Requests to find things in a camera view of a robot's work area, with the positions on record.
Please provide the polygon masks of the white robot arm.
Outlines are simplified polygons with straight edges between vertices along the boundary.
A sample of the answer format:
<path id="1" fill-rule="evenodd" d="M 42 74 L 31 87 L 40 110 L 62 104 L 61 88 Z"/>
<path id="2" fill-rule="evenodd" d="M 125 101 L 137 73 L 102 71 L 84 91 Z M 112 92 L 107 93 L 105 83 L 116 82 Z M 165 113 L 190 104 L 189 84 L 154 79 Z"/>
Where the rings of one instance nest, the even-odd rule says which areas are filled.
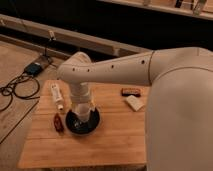
<path id="1" fill-rule="evenodd" d="M 81 122 L 87 122 L 92 93 L 89 84 L 113 83 L 148 86 L 149 64 L 153 53 L 138 53 L 111 60 L 92 62 L 84 52 L 77 52 L 58 68 L 59 78 L 70 87 L 72 109 Z"/>

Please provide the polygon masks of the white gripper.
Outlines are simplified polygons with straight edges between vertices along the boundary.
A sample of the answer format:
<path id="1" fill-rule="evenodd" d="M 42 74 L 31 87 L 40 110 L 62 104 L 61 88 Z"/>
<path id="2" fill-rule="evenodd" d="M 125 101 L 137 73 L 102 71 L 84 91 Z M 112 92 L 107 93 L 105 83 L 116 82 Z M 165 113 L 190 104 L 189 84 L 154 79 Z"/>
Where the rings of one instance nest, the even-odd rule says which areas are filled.
<path id="1" fill-rule="evenodd" d="M 94 110 L 94 103 L 92 101 L 86 103 L 77 103 L 74 106 L 74 113 L 81 122 L 88 122 L 90 112 Z"/>

